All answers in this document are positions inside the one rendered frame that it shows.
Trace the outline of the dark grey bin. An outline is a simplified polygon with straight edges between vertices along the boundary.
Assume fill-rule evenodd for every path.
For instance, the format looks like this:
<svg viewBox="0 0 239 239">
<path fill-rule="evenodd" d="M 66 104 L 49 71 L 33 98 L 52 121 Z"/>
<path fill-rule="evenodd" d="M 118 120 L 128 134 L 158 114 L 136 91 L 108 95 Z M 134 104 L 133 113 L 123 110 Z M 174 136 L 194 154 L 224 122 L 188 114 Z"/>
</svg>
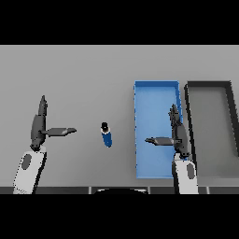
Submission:
<svg viewBox="0 0 239 239">
<path fill-rule="evenodd" d="M 239 177 L 239 120 L 232 83 L 188 81 L 184 90 L 198 176 Z"/>
</svg>

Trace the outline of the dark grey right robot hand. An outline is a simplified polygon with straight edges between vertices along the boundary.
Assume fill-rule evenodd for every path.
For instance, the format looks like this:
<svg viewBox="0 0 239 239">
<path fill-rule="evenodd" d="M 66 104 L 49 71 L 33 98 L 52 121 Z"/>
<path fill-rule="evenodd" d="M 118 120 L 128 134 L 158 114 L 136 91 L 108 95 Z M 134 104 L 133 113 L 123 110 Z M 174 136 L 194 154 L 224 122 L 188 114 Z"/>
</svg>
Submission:
<svg viewBox="0 0 239 239">
<path fill-rule="evenodd" d="M 150 137 L 145 141 L 154 146 L 173 146 L 175 152 L 181 159 L 186 159 L 190 155 L 188 151 L 188 137 L 184 124 L 181 122 L 176 105 L 172 105 L 168 113 L 172 128 L 171 137 Z"/>
</svg>

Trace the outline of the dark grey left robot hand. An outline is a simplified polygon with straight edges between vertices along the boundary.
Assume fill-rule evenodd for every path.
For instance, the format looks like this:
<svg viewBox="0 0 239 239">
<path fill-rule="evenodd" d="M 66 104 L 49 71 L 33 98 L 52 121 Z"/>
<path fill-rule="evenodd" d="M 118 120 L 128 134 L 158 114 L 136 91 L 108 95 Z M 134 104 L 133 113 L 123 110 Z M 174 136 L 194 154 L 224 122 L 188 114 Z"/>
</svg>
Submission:
<svg viewBox="0 0 239 239">
<path fill-rule="evenodd" d="M 46 137 L 67 136 L 75 133 L 76 128 L 47 128 L 48 102 L 45 96 L 41 97 L 38 112 L 35 114 L 31 129 L 31 145 L 33 151 L 39 151 L 45 143 Z"/>
</svg>

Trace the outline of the blue bin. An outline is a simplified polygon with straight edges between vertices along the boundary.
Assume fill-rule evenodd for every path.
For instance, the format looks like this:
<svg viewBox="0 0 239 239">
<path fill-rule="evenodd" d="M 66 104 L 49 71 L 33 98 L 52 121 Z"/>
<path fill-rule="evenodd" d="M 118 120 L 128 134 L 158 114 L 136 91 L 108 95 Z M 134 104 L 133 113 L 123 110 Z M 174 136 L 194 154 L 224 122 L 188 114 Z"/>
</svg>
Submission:
<svg viewBox="0 0 239 239">
<path fill-rule="evenodd" d="M 173 146 L 154 146 L 150 137 L 172 137 L 169 111 L 177 106 L 182 116 L 177 80 L 136 80 L 134 82 L 134 144 L 137 179 L 172 178 Z"/>
</svg>

